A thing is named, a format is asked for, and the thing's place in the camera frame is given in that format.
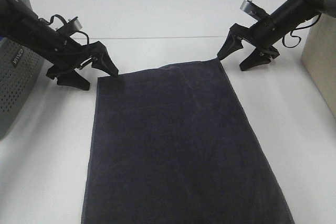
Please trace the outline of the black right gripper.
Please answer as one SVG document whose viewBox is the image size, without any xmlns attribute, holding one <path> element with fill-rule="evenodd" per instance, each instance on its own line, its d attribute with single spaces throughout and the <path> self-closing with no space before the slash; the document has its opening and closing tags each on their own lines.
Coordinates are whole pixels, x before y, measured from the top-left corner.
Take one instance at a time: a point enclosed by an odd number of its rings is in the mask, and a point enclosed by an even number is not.
<svg viewBox="0 0 336 224">
<path fill-rule="evenodd" d="M 279 51 L 271 46 L 309 18 L 310 5 L 308 3 L 303 0 L 287 0 L 269 16 L 257 21 L 249 28 L 234 24 L 217 53 L 217 58 L 223 60 L 235 51 L 243 49 L 243 39 L 256 49 L 240 63 L 240 70 L 247 71 L 257 66 L 267 65 L 279 56 Z"/>
</svg>

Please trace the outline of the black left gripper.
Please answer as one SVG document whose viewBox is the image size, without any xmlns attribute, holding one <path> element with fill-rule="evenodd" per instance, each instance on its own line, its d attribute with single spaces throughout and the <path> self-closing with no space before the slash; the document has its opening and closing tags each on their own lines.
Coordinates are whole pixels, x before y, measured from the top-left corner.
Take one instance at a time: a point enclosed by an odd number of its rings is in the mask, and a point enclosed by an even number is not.
<svg viewBox="0 0 336 224">
<path fill-rule="evenodd" d="M 90 82 L 76 72 L 81 63 L 92 59 L 91 67 L 117 77 L 118 68 L 112 62 L 107 48 L 100 41 L 90 45 L 89 36 L 82 31 L 57 31 L 67 21 L 56 14 L 49 21 L 35 13 L 22 15 L 22 43 L 52 63 L 47 77 L 57 79 L 57 85 L 89 90 Z"/>
</svg>

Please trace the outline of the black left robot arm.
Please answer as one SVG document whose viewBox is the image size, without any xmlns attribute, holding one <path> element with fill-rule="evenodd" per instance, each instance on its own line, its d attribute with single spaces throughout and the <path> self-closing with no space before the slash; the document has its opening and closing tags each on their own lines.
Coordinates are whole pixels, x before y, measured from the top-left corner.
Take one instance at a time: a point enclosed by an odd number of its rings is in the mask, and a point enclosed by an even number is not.
<svg viewBox="0 0 336 224">
<path fill-rule="evenodd" d="M 117 77 L 118 69 L 100 41 L 81 45 L 71 38 L 81 33 L 77 17 L 65 20 L 52 15 L 50 20 L 38 17 L 21 0 L 1 0 L 1 36 L 31 49 L 52 63 L 46 76 L 57 79 L 59 86 L 89 90 L 90 83 L 79 73 L 87 65 Z"/>
</svg>

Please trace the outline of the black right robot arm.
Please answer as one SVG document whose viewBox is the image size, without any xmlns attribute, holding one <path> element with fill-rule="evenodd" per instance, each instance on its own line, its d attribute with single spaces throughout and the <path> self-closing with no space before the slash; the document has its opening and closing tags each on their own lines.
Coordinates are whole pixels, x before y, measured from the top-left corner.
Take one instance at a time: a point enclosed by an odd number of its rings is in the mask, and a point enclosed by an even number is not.
<svg viewBox="0 0 336 224">
<path fill-rule="evenodd" d="M 255 46 L 254 51 L 240 63 L 241 71 L 269 64 L 279 56 L 274 43 L 284 41 L 286 34 L 300 30 L 300 24 L 326 14 L 335 17 L 335 0 L 287 0 L 273 13 L 268 14 L 252 1 L 243 1 L 241 7 L 245 13 L 256 20 L 249 28 L 233 24 L 227 38 L 219 50 L 219 60 L 225 59 L 243 48 L 242 41 Z"/>
</svg>

